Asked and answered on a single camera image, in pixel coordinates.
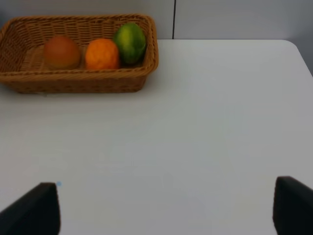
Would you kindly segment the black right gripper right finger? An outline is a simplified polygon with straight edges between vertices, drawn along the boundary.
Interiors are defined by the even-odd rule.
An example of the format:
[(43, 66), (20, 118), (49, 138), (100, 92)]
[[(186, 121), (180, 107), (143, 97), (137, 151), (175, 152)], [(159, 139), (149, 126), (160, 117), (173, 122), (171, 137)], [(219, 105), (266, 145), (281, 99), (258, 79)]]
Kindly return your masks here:
[(293, 177), (277, 177), (272, 220), (278, 235), (312, 235), (313, 190)]

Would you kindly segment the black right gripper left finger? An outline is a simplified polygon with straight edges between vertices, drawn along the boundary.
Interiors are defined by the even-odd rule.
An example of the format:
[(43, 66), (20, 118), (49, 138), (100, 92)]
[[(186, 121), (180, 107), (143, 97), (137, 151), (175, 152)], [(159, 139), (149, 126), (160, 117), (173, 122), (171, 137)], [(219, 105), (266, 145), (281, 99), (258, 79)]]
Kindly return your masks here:
[(0, 212), (2, 235), (57, 235), (60, 205), (55, 183), (40, 183)]

